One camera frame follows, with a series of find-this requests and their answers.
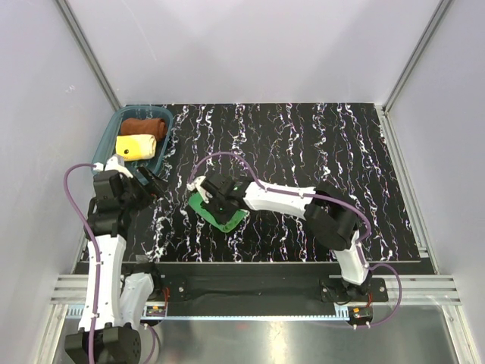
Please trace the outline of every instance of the metal floor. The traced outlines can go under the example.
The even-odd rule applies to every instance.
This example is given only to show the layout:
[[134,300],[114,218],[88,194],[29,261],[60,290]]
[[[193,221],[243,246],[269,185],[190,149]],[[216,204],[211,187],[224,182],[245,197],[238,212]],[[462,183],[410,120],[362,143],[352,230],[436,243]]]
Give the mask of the metal floor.
[[[389,310],[374,309],[377,316],[385,316]],[[65,335],[76,332],[77,324],[76,319],[65,321],[54,362],[72,363],[62,347]],[[458,363],[438,306],[403,306],[393,320],[370,330],[353,331],[346,324],[342,329],[322,325],[325,323],[166,321],[157,326],[162,340],[157,362]],[[151,340],[143,345],[150,346]]]

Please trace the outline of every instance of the black marbled table surface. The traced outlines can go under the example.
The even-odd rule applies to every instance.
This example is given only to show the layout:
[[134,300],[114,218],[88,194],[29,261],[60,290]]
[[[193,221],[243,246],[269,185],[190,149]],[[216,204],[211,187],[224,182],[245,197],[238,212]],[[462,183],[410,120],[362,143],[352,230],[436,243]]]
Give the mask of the black marbled table surface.
[[[125,261],[146,254],[155,262],[322,262],[333,260],[305,222],[253,212],[224,234],[187,206],[187,178],[207,154],[232,151],[260,179],[311,187],[328,180],[373,223],[368,260],[419,260],[418,248],[372,104],[165,105],[174,115],[171,143],[159,176],[168,188],[156,207],[133,219]],[[217,157],[197,175],[246,175]],[[362,225],[361,234],[365,231]]]

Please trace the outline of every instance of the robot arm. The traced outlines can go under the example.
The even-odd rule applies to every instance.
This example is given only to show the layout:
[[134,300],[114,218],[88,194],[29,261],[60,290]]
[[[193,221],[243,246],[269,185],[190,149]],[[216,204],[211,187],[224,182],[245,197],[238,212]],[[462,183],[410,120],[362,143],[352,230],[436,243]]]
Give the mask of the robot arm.
[[[95,320],[95,361],[137,364],[141,355],[139,323],[150,296],[161,292],[161,279],[153,264],[137,265],[125,275],[121,293],[121,263],[127,245],[131,213],[148,207],[162,193],[158,178],[150,171],[139,172],[148,184],[142,185],[125,167],[118,155],[103,170],[97,165],[93,184],[95,197],[89,203],[88,224],[98,243],[101,262],[95,258],[93,242],[88,242],[89,275],[86,305],[77,334],[66,336],[64,348],[75,363],[88,362],[88,337],[92,304],[97,296]],[[96,271],[99,283],[96,283]]]
[[[218,224],[226,224],[239,209],[268,210],[306,220],[318,242],[335,252],[343,280],[355,286],[368,283],[368,265],[361,262],[355,245],[358,239],[355,213],[335,203],[304,196],[321,194],[344,200],[340,191],[327,183],[307,188],[261,183],[265,189],[248,178],[232,180],[213,174],[197,177],[187,188],[201,194],[202,208],[210,212]],[[288,191],[297,196],[272,190]]]

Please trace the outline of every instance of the brown towel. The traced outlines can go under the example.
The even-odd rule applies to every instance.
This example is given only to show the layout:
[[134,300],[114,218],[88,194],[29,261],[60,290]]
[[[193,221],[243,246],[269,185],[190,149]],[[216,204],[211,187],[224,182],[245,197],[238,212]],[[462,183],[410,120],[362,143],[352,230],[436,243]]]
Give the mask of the brown towel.
[[163,119],[126,119],[121,123],[120,135],[151,134],[157,142],[167,135],[167,123]]

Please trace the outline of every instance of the gray wall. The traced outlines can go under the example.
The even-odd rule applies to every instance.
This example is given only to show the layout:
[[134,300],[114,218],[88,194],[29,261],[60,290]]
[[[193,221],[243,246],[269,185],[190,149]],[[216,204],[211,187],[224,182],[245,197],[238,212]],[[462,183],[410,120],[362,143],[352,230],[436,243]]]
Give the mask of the gray wall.
[[391,110],[442,273],[485,359],[485,2],[455,1]]
[[136,104],[383,102],[439,0],[69,2]]
[[[0,34],[0,362],[24,364],[80,242],[62,176],[90,162],[112,110],[53,1],[1,2]],[[90,172],[70,184],[86,210]]]

